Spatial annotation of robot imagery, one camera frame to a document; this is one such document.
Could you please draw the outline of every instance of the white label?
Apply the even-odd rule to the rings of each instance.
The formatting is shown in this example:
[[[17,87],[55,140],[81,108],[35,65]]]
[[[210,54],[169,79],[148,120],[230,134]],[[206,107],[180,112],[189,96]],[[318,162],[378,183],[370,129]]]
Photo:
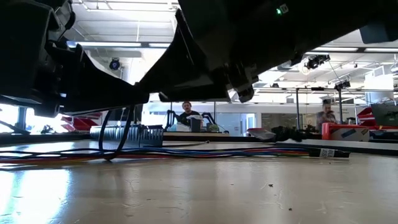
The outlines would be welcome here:
[[[283,5],[280,6],[280,10],[281,10],[283,13],[286,13],[286,12],[289,11],[289,8],[286,6],[286,4],[283,4]]]
[[[334,149],[321,149],[321,153],[319,157],[327,158],[327,157],[334,157],[335,150]]]

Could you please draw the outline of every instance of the wooden table surface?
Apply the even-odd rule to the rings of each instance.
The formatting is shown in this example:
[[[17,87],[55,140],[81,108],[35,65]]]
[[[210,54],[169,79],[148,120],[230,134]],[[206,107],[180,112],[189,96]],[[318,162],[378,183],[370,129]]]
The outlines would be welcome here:
[[[197,149],[254,147],[207,144]],[[55,151],[93,141],[0,150]],[[398,159],[248,157],[0,167],[0,223],[397,223]]]

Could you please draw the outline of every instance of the security camera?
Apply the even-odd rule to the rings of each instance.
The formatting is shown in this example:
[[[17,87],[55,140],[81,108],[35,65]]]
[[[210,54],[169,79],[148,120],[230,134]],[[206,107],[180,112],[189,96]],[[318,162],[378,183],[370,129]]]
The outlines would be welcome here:
[[[335,90],[342,90],[351,87],[349,80],[342,80],[335,84]]]
[[[112,58],[111,63],[109,64],[109,68],[111,70],[117,70],[120,67],[119,58]]]
[[[330,61],[329,55],[316,55],[308,58],[308,62],[304,65],[308,70],[316,69],[325,62]]]

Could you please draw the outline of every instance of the ceiling light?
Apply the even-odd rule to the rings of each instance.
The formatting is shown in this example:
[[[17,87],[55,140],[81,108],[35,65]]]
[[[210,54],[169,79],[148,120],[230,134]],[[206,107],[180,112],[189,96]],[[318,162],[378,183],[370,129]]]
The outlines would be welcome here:
[[[137,42],[75,42],[67,41],[68,47],[75,48],[77,44],[82,47],[141,47],[141,43]]]
[[[357,47],[317,47],[314,49],[321,52],[355,52],[357,50]]]
[[[307,55],[329,55],[328,52],[307,52]]]
[[[365,52],[398,52],[395,48],[366,48]]]
[[[168,43],[151,43],[151,44],[149,44],[149,47],[167,48],[169,46],[170,46],[170,44],[168,44]]]
[[[85,7],[87,12],[143,12],[143,13],[165,13],[165,14],[174,14],[175,9],[164,9],[164,10],[143,10],[143,9],[90,9]]]

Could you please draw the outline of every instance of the seated person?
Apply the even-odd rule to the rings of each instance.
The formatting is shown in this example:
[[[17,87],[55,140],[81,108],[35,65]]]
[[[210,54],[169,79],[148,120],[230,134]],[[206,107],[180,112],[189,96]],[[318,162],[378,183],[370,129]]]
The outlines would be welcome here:
[[[184,109],[184,113],[180,115],[180,122],[190,127],[191,121],[187,119],[187,117],[191,115],[200,115],[200,113],[192,110],[192,104],[190,102],[183,102],[182,108]]]
[[[336,123],[336,117],[331,110],[331,104],[328,100],[322,102],[323,111],[317,113],[317,129],[322,133],[323,123]]]

